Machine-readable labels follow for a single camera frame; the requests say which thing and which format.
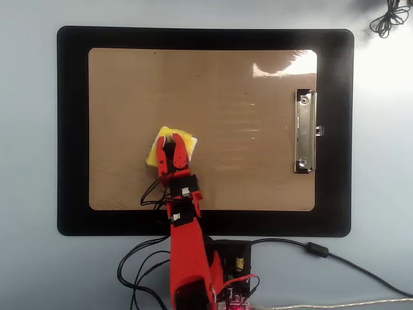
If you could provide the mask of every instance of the black cord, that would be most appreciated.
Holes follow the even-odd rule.
[[[410,294],[410,293],[408,293],[408,292],[404,292],[404,291],[398,289],[397,287],[394,287],[393,285],[391,285],[391,284],[388,283],[387,281],[384,281],[384,280],[383,280],[382,278],[380,278],[379,276],[376,276],[374,273],[371,273],[370,271],[368,271],[368,270],[366,270],[366,269],[364,269],[364,268],[356,265],[355,263],[352,263],[352,262],[350,262],[350,261],[348,261],[348,260],[346,260],[346,259],[344,259],[344,258],[342,258],[342,257],[340,257],[340,256],[338,256],[338,255],[332,254],[332,253],[329,253],[328,255],[329,255],[329,257],[333,257],[333,258],[335,258],[336,260],[339,260],[340,262],[342,262],[342,263],[344,263],[344,264],[347,264],[347,265],[349,265],[349,266],[357,269],[358,271],[361,271],[362,273],[368,275],[369,277],[375,279],[376,281],[380,282],[380,283],[383,284],[384,286],[388,287],[388,288],[391,289],[392,291],[395,291],[395,292],[397,292],[397,293],[399,293],[399,294],[401,294],[401,295],[403,295],[403,296],[406,296],[406,297],[408,297],[408,298],[413,298],[413,294]]]
[[[152,254],[149,254],[149,255],[145,258],[145,260],[142,262],[141,267],[139,268],[139,270],[138,270],[138,272],[137,272],[137,274],[136,274],[136,277],[135,277],[134,292],[132,293],[132,299],[131,299],[131,301],[130,301],[130,308],[129,308],[130,310],[132,310],[134,303],[135,303],[136,309],[139,310],[139,307],[137,306],[137,300],[136,300],[136,287],[139,285],[139,283],[141,282],[142,278],[143,278],[144,276],[148,275],[149,273],[151,273],[151,272],[152,272],[153,270],[155,270],[156,268],[158,268],[160,265],[163,265],[164,263],[170,261],[170,260],[165,260],[164,262],[157,263],[156,265],[152,266],[148,271],[146,271],[146,272],[139,278],[139,275],[141,274],[142,268],[143,268],[144,264],[146,263],[146,261],[147,261],[149,258],[151,258],[153,255],[156,255],[156,254],[158,254],[158,253],[168,253],[168,254],[170,254],[170,251],[156,251],[156,252],[153,252]]]
[[[408,19],[408,5],[399,6],[400,0],[387,0],[387,12],[370,23],[370,29],[379,37],[385,39],[390,34],[393,26],[403,25]]]
[[[254,294],[255,291],[257,290],[257,287],[258,287],[258,285],[259,285],[259,283],[260,283],[258,276],[257,276],[257,279],[258,279],[258,283],[256,284],[256,286],[254,286],[254,288],[253,288],[252,290],[250,290],[250,291],[248,292],[247,295],[245,295],[243,301],[242,301],[242,302],[239,304],[239,306],[237,307],[238,309],[242,309],[243,304],[244,304],[244,303],[248,300],[248,298],[250,298],[251,295]]]
[[[163,303],[163,301],[162,301],[162,299],[159,297],[159,295],[158,295],[153,289],[150,289],[149,287],[140,286],[140,285],[135,285],[135,283],[130,283],[130,282],[126,281],[126,280],[123,278],[122,269],[123,269],[123,266],[124,266],[125,262],[126,262],[133,254],[135,254],[136,252],[144,249],[145,247],[150,247],[151,245],[155,245],[155,244],[157,244],[157,243],[159,243],[159,242],[165,241],[165,240],[168,239],[168,238],[169,238],[169,236],[165,236],[165,237],[162,237],[162,238],[157,238],[157,239],[153,239],[153,240],[148,240],[148,241],[145,241],[145,242],[142,242],[142,243],[138,244],[138,245],[135,246],[132,250],[130,250],[130,251],[128,252],[128,254],[126,254],[126,255],[122,258],[122,260],[119,262],[119,265],[117,266],[117,279],[119,280],[119,282],[121,282],[122,285],[124,285],[124,286],[126,286],[126,287],[129,287],[129,288],[131,288],[131,289],[134,289],[134,290],[144,291],[144,292],[146,292],[146,293],[148,293],[148,294],[151,294],[151,295],[156,299],[156,301],[158,302],[158,304],[159,304],[159,306],[161,307],[162,310],[168,310],[168,308],[166,308],[165,304]]]
[[[289,240],[289,239],[281,239],[281,238],[264,238],[264,239],[257,239],[254,241],[251,241],[249,243],[247,243],[245,245],[245,251],[254,244],[257,243],[261,243],[261,242],[281,242],[281,243],[289,243],[289,244],[293,244],[293,245],[297,245],[300,247],[303,247],[306,249],[306,251],[310,254],[314,254],[316,256],[320,256],[323,258],[326,257],[332,257],[335,258],[336,260],[339,260],[340,262],[347,264],[348,266],[361,271],[362,273],[364,273],[365,275],[375,279],[376,281],[378,281],[379,283],[383,284],[384,286],[386,286],[387,288],[391,289],[394,292],[397,292],[403,296],[406,296],[408,298],[413,298],[413,294],[410,294],[408,292],[404,292],[396,287],[394,287],[393,285],[389,284],[387,281],[384,281],[382,278],[380,278],[379,276],[375,275],[374,273],[371,273],[370,271],[356,265],[355,263],[350,262],[349,260],[346,260],[338,255],[332,254],[328,251],[328,249],[326,247],[323,247],[322,245],[318,245],[312,242],[308,242],[307,244],[301,243],[301,242],[297,242],[294,240]]]

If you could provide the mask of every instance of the light blue table surface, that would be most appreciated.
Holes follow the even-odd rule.
[[[381,5],[363,11],[371,2]],[[413,17],[380,39],[366,28],[384,12],[384,0],[2,0],[0,309],[128,309],[130,290],[117,282],[116,267],[146,239],[64,237],[57,231],[56,32],[64,25],[351,30],[356,40],[352,231],[342,239],[298,240],[323,244],[413,292]],[[141,259],[125,266],[127,278]],[[336,261],[288,245],[255,246],[252,271],[261,275],[252,298],[256,304],[399,297]],[[146,284],[170,305],[168,266]],[[158,309],[151,297],[139,298],[142,309]],[[413,304],[369,309],[413,309]]]

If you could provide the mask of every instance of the yellow sponge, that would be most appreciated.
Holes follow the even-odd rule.
[[[154,144],[152,144],[152,148],[150,149],[150,152],[148,154],[148,157],[146,158],[146,163],[149,166],[157,167],[157,156],[156,156],[156,142],[157,139],[161,136],[166,136],[166,140],[171,139],[172,134],[179,134],[183,141],[185,142],[186,146],[186,151],[188,152],[189,160],[191,160],[192,153],[195,148],[195,144],[197,143],[197,139],[192,137],[191,134],[179,130],[179,129],[171,129],[166,126],[163,126],[161,130],[158,132]]]

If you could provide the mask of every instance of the clipboard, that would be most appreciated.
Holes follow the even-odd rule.
[[[139,205],[156,177],[144,160],[162,125],[199,140],[191,169],[207,234],[349,232],[351,33],[64,27],[57,44],[61,233],[168,231],[164,211]],[[303,56],[308,68],[286,74]],[[325,135],[316,170],[300,174],[303,89],[317,94]]]

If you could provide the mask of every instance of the brown cardboard surface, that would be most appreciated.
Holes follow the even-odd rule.
[[[190,168],[202,209],[309,211],[314,173],[294,173],[297,88],[316,90],[298,51],[134,50],[89,53],[89,201],[143,209],[157,169],[145,158],[159,129],[198,139]],[[316,66],[316,57],[311,58]],[[280,71],[296,65],[290,73]],[[150,198],[160,198],[156,189]]]

